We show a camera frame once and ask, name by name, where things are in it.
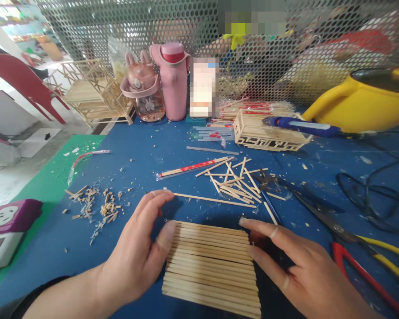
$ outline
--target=yellow plastic container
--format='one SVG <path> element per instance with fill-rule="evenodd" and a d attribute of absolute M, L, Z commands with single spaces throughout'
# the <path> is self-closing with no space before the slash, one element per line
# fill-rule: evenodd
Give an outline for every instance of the yellow plastic container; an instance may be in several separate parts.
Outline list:
<path fill-rule="evenodd" d="M 303 117 L 349 133 L 393 128 L 399 125 L 399 76 L 383 69 L 354 71 L 321 95 Z"/>

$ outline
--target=red handle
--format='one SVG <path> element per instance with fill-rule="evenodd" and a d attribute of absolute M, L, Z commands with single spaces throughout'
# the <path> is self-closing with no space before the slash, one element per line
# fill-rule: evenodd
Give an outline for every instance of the red handle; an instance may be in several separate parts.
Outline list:
<path fill-rule="evenodd" d="M 356 269 L 356 271 L 383 297 L 383 299 L 393 308 L 396 314 L 399 316 L 399 303 L 389 295 L 389 293 L 380 285 L 344 248 L 338 243 L 332 243 L 332 249 L 334 253 L 334 261 L 340 268 L 340 270 L 347 277 L 346 270 L 343 265 L 343 257 Z"/>

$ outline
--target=blue table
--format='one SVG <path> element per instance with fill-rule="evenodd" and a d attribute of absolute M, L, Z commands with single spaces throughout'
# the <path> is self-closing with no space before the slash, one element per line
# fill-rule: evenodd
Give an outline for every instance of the blue table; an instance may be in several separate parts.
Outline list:
<path fill-rule="evenodd" d="M 70 189 L 77 191 L 85 185 L 99 185 L 103 192 L 109 188 L 115 194 L 123 191 L 120 203 L 125 214 L 119 214 L 115 222 L 106 224 L 103 231 L 89 246 L 95 225 L 101 220 L 99 210 L 103 196 L 96 198 L 94 216 L 91 224 L 87 220 L 71 220 L 79 214 L 80 203 L 71 202 L 62 190 L 63 198 L 54 212 L 44 223 L 36 238 L 27 247 L 0 286 L 0 306 L 27 294 L 37 286 L 62 275 L 76 275 L 104 262 L 117 243 L 124 224 L 130 218 L 136 204 L 147 191 L 168 189 L 188 195 L 218 198 L 215 189 L 206 176 L 195 178 L 194 172 L 156 181 L 155 174 L 166 170 L 184 167 L 224 155 L 210 152 L 187 150 L 186 146 L 220 148 L 215 142 L 196 142 L 191 140 L 190 127 L 185 122 L 164 122 L 150 125 L 136 121 L 133 126 L 116 124 L 101 144 L 101 149 L 111 150 L 110 154 L 95 155 L 75 175 Z M 399 135 L 385 135 L 377 142 L 393 151 L 399 152 Z M 335 175 L 341 171 L 359 178 L 369 175 L 376 168 L 391 163 L 393 158 L 372 147 L 358 144 L 352 140 L 316 138 L 314 142 L 296 153 L 277 153 L 240 148 L 228 142 L 227 150 L 242 152 L 237 162 L 244 156 L 252 161 L 246 164 L 248 170 L 268 167 L 269 171 L 300 185 L 307 182 L 319 196 L 346 209 L 345 214 L 337 216 L 340 223 L 349 231 L 371 238 L 377 238 L 399 247 L 399 235 L 384 233 L 370 226 L 341 193 Z M 215 172 L 226 172 L 219 167 Z M 399 166 L 381 174 L 376 182 L 399 190 Z M 330 252 L 332 237 L 324 226 L 316 220 L 296 199 L 286 202 L 273 200 L 280 212 L 284 225 L 297 233 L 323 245 Z M 69 208 L 69 213 L 61 212 Z M 153 237 L 157 235 L 165 218 L 223 226 L 239 229 L 238 220 L 244 216 L 271 222 L 265 207 L 259 205 L 258 212 L 253 209 L 217 204 L 214 202 L 188 201 L 177 198 L 163 208 L 163 217 L 157 220 Z M 378 262 L 373 260 L 357 245 L 350 245 L 349 251 L 386 290 L 399 301 L 399 280 Z M 384 254 L 399 266 L 399 257 L 384 251 Z M 362 278 L 347 264 L 349 278 L 360 294 L 375 309 L 387 318 L 395 318 L 391 309 L 382 301 Z M 300 313 L 290 305 L 275 285 L 256 267 L 259 296 L 264 318 L 299 318 Z M 124 306 L 113 318 L 235 318 L 233 314 L 185 302 L 161 294 L 162 274 L 158 281 L 136 302 Z"/>

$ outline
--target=green mat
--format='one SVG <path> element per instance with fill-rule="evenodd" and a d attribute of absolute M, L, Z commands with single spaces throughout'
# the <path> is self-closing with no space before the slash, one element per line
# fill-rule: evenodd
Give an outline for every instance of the green mat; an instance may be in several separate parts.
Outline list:
<path fill-rule="evenodd" d="M 55 205 L 64 196 L 65 189 L 68 188 L 67 179 L 73 162 L 83 153 L 93 151 L 93 147 L 99 149 L 100 143 L 105 138 L 104 135 L 74 135 L 62 147 L 62 149 L 51 158 L 51 160 L 37 173 L 36 176 L 21 190 L 21 192 L 11 201 L 33 198 L 43 202 L 43 213 L 27 231 L 21 246 L 13 258 L 11 264 L 0 269 L 0 283 L 8 273 L 9 269 L 23 254 L 33 237 L 43 225 L 44 221 L 54 209 Z M 76 171 L 80 170 L 85 161 L 77 164 Z"/>

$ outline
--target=metal mesh screen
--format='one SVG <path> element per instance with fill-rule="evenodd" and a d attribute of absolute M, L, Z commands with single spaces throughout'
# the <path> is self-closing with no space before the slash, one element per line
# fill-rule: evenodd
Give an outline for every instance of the metal mesh screen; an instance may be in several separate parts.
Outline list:
<path fill-rule="evenodd" d="M 393 0 L 286 0 L 286 33 L 247 35 L 235 51 L 219 34 L 216 0 L 44 0 L 38 6 L 74 60 L 103 58 L 110 66 L 109 36 L 136 54 L 178 41 L 193 56 L 218 57 L 221 98 L 310 105 L 352 70 L 399 64 L 399 1 Z"/>

